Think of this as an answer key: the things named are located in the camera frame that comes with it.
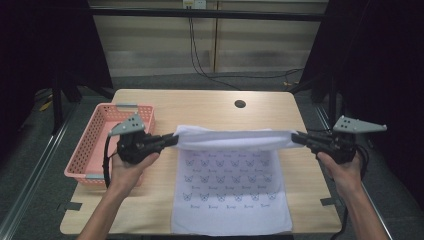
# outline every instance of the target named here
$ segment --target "plastic basket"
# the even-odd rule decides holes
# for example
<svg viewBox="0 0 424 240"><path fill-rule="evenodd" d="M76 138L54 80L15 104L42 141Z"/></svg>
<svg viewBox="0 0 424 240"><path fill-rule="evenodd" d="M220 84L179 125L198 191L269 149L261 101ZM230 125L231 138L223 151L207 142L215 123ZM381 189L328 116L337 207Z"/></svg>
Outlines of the plastic basket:
<svg viewBox="0 0 424 240"><path fill-rule="evenodd" d="M94 110L84 133L65 169L65 176L75 178L87 185L102 185L103 154L108 132L117 124L138 111L145 124L145 132L153 133L155 119L153 106L137 104L101 103ZM112 136L109 145L109 156L116 149L119 136Z"/></svg>

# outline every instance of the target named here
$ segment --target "hand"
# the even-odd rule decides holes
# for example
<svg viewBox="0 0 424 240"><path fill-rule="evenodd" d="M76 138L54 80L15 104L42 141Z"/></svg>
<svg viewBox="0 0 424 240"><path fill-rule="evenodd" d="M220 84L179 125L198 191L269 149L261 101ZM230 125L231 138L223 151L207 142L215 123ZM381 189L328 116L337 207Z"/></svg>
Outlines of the hand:
<svg viewBox="0 0 424 240"><path fill-rule="evenodd" d="M122 197L127 197L137 184L143 171L159 158L159 153L152 153L139 164L122 161L119 154L112 157L112 179L109 189L118 191Z"/></svg>
<svg viewBox="0 0 424 240"><path fill-rule="evenodd" d="M339 195L346 198L362 191L361 184L361 159L358 153L351 162L337 164L333 158L324 152L317 154L318 158L327 169L329 177L336 182L336 189Z"/></svg>

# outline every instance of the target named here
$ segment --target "gray carpet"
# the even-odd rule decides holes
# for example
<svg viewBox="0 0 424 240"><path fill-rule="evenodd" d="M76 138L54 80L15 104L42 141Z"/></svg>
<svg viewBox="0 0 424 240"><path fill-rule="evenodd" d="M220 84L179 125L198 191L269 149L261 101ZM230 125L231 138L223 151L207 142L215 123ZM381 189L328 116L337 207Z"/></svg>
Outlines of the gray carpet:
<svg viewBox="0 0 424 240"><path fill-rule="evenodd" d="M284 91L287 86L284 82L298 81L301 73L284 77L284 73L237 73L249 77L222 77L213 80L198 74L183 74L169 76L127 77L113 79L115 89L145 88L145 89L216 89L216 90L252 90L252 91ZM253 78L267 76L271 78ZM96 93L81 88L83 99L80 103L69 103L64 99L64 112L68 114L69 123L66 132L60 139L60 144L53 151L47 162L39 162L46 146L49 144L53 129L53 109L50 107L44 112L38 111L44 102L36 102L34 110L28 117L21 131L15 147L7 154L8 161L0 169L0 221L14 219L8 229L13 239L74 239L75 236L65 236L60 233L59 226L63 218L63 211L59 205L70 200L76 182L64 176L63 170L68 163L76 144L91 116L95 106L100 102L110 100L98 96ZM327 99L322 104L310 101L310 92L303 91L295 95L300 112L307 128L323 129L322 122L316 109L327 109ZM393 239L422 239L424 236L424 214L416 205L408 191L397 180L385 165L384 159L377 148L370 148L366 135L359 137L359 142L367 147L370 154L370 164L364 179L372 200L380 211L387 224ZM21 215L10 216L13 208L19 207L16 200L26 195L22 189L28 186L26 180L33 173L37 164L45 164L45 172L41 172L39 181L33 186L32 194L28 196L28 205L21 209ZM330 192L337 198L334 183L328 180ZM337 206L340 217L343 206ZM294 239L329 239L330 234L295 235ZM113 239L140 239L140 236L111 236ZM154 236L151 239L169 239ZM283 239L282 236L258 237L255 239ZM350 222L346 232L338 239L355 239Z"/></svg>

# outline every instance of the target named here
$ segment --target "wooden tabletop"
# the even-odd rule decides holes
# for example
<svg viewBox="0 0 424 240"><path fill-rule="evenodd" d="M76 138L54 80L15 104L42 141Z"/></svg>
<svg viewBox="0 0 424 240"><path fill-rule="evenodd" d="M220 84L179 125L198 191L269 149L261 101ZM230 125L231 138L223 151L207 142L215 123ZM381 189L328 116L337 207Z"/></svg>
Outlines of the wooden tabletop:
<svg viewBox="0 0 424 240"><path fill-rule="evenodd" d="M237 100L244 108L235 106ZM113 103L154 106L154 134L167 134L178 125L197 125L212 130L305 131L293 95L283 92L131 90L116 92ZM286 195L293 221L292 233L334 233L341 224L334 205L322 206L330 197L323 173L309 149L279 151ZM177 149L166 148L143 174L143 182L122 204L110 233L171 234L171 213L177 169ZM103 186L78 184L72 202L79 211L68 210L61 224L64 234L78 234L88 221Z"/></svg>

